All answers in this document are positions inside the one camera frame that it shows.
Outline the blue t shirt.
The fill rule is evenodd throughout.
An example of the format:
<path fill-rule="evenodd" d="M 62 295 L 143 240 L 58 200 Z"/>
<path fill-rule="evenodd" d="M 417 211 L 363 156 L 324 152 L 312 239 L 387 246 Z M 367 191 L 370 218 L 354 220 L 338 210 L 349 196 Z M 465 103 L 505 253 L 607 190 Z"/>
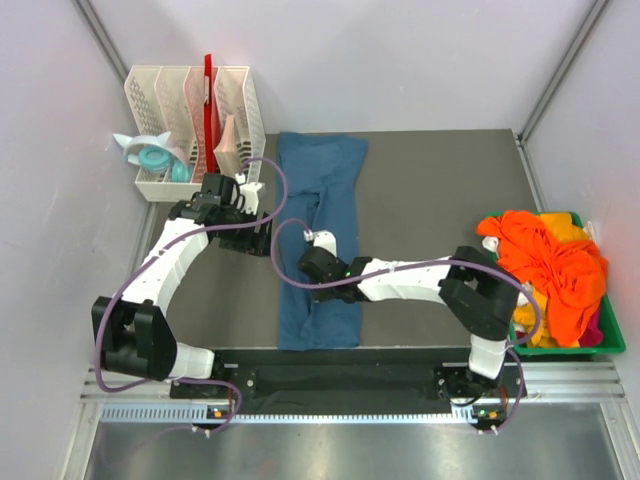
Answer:
<path fill-rule="evenodd" d="M 310 246 L 331 252 L 348 263 L 359 255 L 355 186 L 368 141 L 348 135 L 310 135 L 283 132 L 278 139 L 278 161 L 288 192 L 280 222 L 299 220 L 278 234 L 281 271 L 290 279 L 308 283 L 298 261 Z M 342 300 L 317 303 L 312 290 L 281 284 L 279 338 L 281 350 L 353 348 L 360 344 L 362 309 Z"/>

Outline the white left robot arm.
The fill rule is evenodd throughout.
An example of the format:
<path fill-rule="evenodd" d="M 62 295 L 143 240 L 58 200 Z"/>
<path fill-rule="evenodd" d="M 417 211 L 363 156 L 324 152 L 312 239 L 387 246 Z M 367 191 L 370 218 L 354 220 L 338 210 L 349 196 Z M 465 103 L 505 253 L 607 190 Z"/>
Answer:
<path fill-rule="evenodd" d="M 259 211 L 265 186 L 242 174 L 207 174 L 199 191 L 172 206 L 139 274 L 91 309 L 102 370 L 164 381 L 192 378 L 205 396 L 226 387 L 213 351 L 178 342 L 167 320 L 174 293 L 191 264 L 212 242 L 253 256 L 269 252 L 271 220 Z"/>

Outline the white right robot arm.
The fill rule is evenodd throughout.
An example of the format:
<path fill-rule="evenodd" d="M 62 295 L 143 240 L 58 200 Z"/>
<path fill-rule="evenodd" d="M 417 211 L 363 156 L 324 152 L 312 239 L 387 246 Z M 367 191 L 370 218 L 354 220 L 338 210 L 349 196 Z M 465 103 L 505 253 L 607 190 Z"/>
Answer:
<path fill-rule="evenodd" d="M 308 249 L 298 269 L 316 286 L 316 302 L 416 300 L 445 305 L 471 335 L 466 380 L 487 396 L 504 380 L 510 323 L 522 284 L 479 250 L 463 246 L 451 257 L 430 261 L 385 261 L 337 256 L 337 240 L 326 230 L 305 231 Z"/>

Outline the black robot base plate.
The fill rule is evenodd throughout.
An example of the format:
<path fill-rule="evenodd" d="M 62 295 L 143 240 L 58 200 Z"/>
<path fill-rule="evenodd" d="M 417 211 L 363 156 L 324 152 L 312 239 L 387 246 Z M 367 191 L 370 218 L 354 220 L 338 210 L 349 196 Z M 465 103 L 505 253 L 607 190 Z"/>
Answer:
<path fill-rule="evenodd" d="M 243 414 L 443 413 L 461 394 L 475 395 L 466 372 L 470 350 L 357 348 L 216 353 L 214 386 L 172 386 L 173 399 L 229 399 L 223 382 L 241 392 Z"/>

